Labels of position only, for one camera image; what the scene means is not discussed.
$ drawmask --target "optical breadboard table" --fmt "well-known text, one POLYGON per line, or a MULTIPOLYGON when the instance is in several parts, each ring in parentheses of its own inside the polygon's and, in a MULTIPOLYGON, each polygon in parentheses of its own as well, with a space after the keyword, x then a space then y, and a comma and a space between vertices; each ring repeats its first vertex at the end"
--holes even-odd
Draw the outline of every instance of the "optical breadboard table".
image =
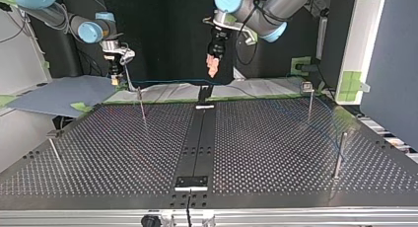
POLYGON ((0 175, 0 225, 151 213, 181 226, 187 212, 194 226, 208 213, 225 225, 418 224, 418 166, 342 108, 315 99, 309 115, 307 98, 214 106, 146 105, 145 120, 138 105, 97 106, 53 141, 56 152, 45 142, 0 175), (207 190, 175 191, 184 177, 206 178, 207 190))

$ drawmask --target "vertical metal post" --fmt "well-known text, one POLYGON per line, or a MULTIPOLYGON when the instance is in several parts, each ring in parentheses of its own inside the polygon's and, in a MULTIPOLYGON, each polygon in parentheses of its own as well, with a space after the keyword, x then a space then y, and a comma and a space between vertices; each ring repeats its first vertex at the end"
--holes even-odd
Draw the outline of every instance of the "vertical metal post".
POLYGON ((54 153, 54 154, 55 154, 55 156, 56 156, 56 159, 58 159, 58 160, 59 160, 59 162, 61 162, 61 158, 59 157, 58 150, 56 149, 55 144, 53 143, 52 138, 49 138, 49 143, 51 144, 51 147, 52 147, 52 149, 53 149, 53 153, 54 153))
POLYGON ((347 136, 348 136, 347 132, 342 133, 341 142, 340 142, 340 149, 339 149, 339 152, 338 152, 338 159, 337 159, 337 163, 335 164, 334 179, 339 179, 342 157, 343 157, 343 154, 344 154, 345 145, 347 143, 347 136))
POLYGON ((314 90, 311 91, 310 113, 308 114, 308 122, 311 121, 311 112, 313 111, 314 90))

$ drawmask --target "black cable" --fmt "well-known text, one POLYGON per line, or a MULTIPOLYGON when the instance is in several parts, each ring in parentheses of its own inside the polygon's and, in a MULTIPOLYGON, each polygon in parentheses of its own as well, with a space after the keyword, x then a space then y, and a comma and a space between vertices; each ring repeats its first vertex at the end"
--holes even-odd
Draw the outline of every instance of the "black cable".
MULTIPOLYGON (((316 67, 317 67, 317 71, 319 72, 320 77, 322 78, 323 83, 325 83, 325 86, 327 86, 327 88, 328 88, 328 89, 329 89, 329 88, 331 88, 331 87, 329 86, 329 84, 328 84, 328 83, 326 83, 325 78, 323 77, 323 74, 322 74, 322 72, 320 71, 320 67, 319 67, 319 65, 316 65, 316 67)), ((328 90, 328 91, 329 91, 329 94, 331 94, 332 99, 333 99, 334 101, 336 101, 336 100, 335 100, 335 95, 333 95, 333 94, 332 94, 332 92, 331 92, 330 90, 328 90)))
POLYGON ((254 60, 255 55, 256 55, 256 53, 257 53, 257 49, 258 49, 258 42, 256 42, 256 43, 255 43, 255 46, 254 46, 254 47, 255 47, 255 49, 254 49, 254 53, 252 54, 252 57, 251 57, 251 59, 250 59, 248 62, 243 62, 243 61, 241 60, 240 55, 238 54, 238 42, 239 42, 239 39, 240 39, 241 34, 243 33, 243 29, 244 29, 245 25, 248 23, 249 19, 251 19, 252 15, 254 15, 254 12, 255 12, 256 10, 257 10, 257 9, 254 7, 254 8, 251 10, 251 12, 248 14, 248 16, 245 18, 245 20, 243 21, 243 25, 241 26, 240 31, 239 31, 239 33, 238 33, 237 40, 236 40, 236 46, 235 46, 235 53, 236 53, 236 57, 237 57, 238 62, 239 62, 240 64, 244 65, 244 66, 248 66, 248 65, 250 65, 250 64, 251 64, 251 62, 254 60))
POLYGON ((187 214, 187 222, 188 222, 188 227, 192 227, 189 206, 190 206, 190 195, 188 196, 187 208, 185 209, 185 212, 186 212, 186 214, 187 214))
POLYGON ((0 43, 7 42, 9 40, 12 40, 13 38, 16 38, 25 29, 25 26, 26 26, 26 21, 24 21, 24 24, 22 25, 22 27, 19 29, 19 31, 15 35, 13 35, 12 37, 0 40, 0 43))
POLYGON ((264 17, 264 19, 266 19, 266 21, 269 23, 269 24, 271 24, 271 25, 273 25, 273 26, 280 26, 281 24, 278 24, 278 23, 272 23, 271 21, 269 21, 269 20, 267 20, 267 17, 268 18, 271 18, 272 20, 274 20, 274 21, 276 21, 276 22, 290 22, 290 21, 292 21, 292 17, 290 17, 290 18, 280 18, 280 17, 277 17, 277 16, 275 16, 275 15, 273 15, 273 14, 271 14, 271 13, 269 13, 269 12, 267 12, 267 11, 265 11, 264 10, 264 7, 261 7, 260 6, 260 2, 264 2, 264 1, 266 1, 266 0, 253 0, 252 1, 252 4, 254 5, 254 7, 258 10, 258 11, 260 11, 261 12, 261 14, 262 14, 262 16, 264 17))
POLYGON ((83 55, 83 57, 85 58, 85 60, 89 63, 89 66, 90 66, 90 73, 89 73, 89 75, 92 75, 92 68, 93 68, 93 70, 95 70, 99 74, 99 76, 102 76, 103 77, 104 76, 103 75, 103 71, 99 67, 99 65, 95 61, 95 59, 91 55, 89 55, 88 53, 84 52, 83 50, 80 50, 80 49, 77 49, 77 50, 79 51, 79 53, 81 55, 83 55))

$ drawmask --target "metal bracket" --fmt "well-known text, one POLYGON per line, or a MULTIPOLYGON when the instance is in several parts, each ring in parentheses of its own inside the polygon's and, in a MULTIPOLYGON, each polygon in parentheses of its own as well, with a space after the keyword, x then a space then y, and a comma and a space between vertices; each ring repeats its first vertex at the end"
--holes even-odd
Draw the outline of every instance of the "metal bracket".
POLYGON ((360 90, 362 92, 369 93, 370 92, 370 86, 368 84, 362 82, 360 84, 360 90))
POLYGON ((213 104, 206 102, 206 100, 212 96, 212 92, 213 85, 200 87, 198 99, 199 101, 196 105, 197 110, 210 110, 215 108, 213 104))
POLYGON ((174 189, 175 191, 207 191, 208 177, 178 177, 174 189))
POLYGON ((163 227, 175 227, 174 217, 170 216, 161 216, 161 223, 163 227))
POLYGON ((216 223, 215 223, 215 216, 212 216, 211 218, 206 218, 203 219, 202 221, 202 226, 203 227, 215 227, 216 223))

